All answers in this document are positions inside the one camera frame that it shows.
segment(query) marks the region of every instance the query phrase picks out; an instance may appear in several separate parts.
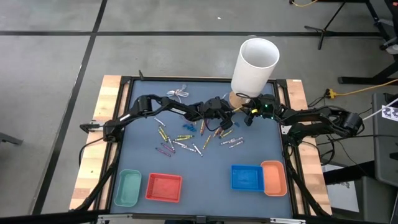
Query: white cup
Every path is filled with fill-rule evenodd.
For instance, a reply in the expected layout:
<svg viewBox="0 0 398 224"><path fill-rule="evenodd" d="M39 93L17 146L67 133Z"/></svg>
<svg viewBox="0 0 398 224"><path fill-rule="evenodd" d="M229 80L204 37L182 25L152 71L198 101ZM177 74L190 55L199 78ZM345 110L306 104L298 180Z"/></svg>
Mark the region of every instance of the white cup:
<svg viewBox="0 0 398 224"><path fill-rule="evenodd" d="M245 41L239 50L232 77L234 93L258 96L278 61L279 50L271 41L262 38Z"/></svg>

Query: gray floor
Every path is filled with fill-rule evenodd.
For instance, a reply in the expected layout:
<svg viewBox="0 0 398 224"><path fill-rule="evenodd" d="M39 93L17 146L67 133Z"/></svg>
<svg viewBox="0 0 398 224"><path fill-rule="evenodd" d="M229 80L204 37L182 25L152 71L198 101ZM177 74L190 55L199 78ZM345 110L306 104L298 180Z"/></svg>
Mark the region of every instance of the gray floor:
<svg viewBox="0 0 398 224"><path fill-rule="evenodd" d="M0 30L92 30L100 0L3 0ZM383 1L373 1L380 17L390 15ZM293 32L304 25L323 27L337 3L298 8L287 0L109 0L100 30L230 30ZM375 32L364 4L347 4L332 23L337 31ZM78 150L86 134L78 127L93 114L103 75L230 77L239 46L248 37L97 37L72 120L63 144L44 212L68 209L78 172ZM339 93L365 86L339 85L338 76L372 76L392 62L378 49L377 38L266 37L281 58L273 78L303 80L307 101L326 88ZM24 139L14 147L0 144L0 216L23 215L42 173L68 97L79 71L88 37L0 36L0 131ZM379 88L394 93L396 87ZM329 100L351 111L370 108L373 91ZM364 134L371 134L366 123ZM372 139L342 142L356 162L373 158ZM352 164L337 145L335 160Z"/></svg>

